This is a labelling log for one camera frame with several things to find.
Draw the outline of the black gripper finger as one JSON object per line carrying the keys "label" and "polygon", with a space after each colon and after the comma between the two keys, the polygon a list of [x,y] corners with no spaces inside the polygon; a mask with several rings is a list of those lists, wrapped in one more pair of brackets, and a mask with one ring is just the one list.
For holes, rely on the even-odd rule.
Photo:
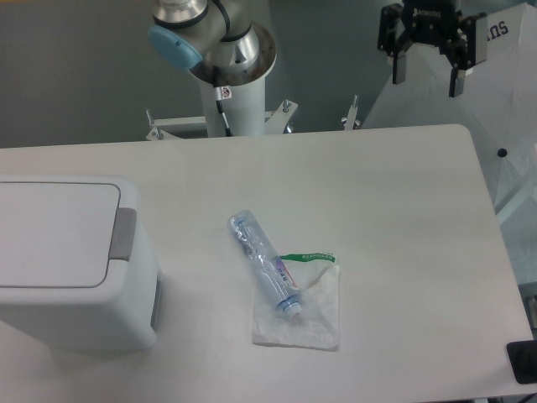
{"label": "black gripper finger", "polygon": [[446,57],[451,64],[449,97],[463,93],[466,76],[487,59],[487,14],[459,17],[448,41]]}
{"label": "black gripper finger", "polygon": [[416,22],[413,3],[392,3],[382,7],[378,31],[378,49],[392,61],[392,83],[401,84],[406,77],[405,54],[414,43]]}

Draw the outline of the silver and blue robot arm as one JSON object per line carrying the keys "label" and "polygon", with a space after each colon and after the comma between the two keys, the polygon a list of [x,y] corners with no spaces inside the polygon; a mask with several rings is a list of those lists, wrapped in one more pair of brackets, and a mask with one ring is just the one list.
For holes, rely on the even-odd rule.
{"label": "silver and blue robot arm", "polygon": [[[213,86],[240,86],[270,71],[272,36],[252,20],[249,1],[156,1],[148,31],[154,50],[173,67]],[[406,76],[413,44],[435,47],[451,65],[449,95],[463,91],[467,72],[487,59],[487,16],[463,16],[458,1],[402,1],[380,12],[378,44],[392,63],[392,80]]]}

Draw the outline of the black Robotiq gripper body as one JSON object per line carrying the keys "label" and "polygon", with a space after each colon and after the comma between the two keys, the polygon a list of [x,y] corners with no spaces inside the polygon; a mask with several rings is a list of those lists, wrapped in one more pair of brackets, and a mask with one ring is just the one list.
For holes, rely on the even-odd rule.
{"label": "black Robotiq gripper body", "polygon": [[403,33],[398,38],[398,55],[413,44],[437,47],[443,55],[459,55],[463,41],[457,33],[461,20],[460,1],[403,1]]}

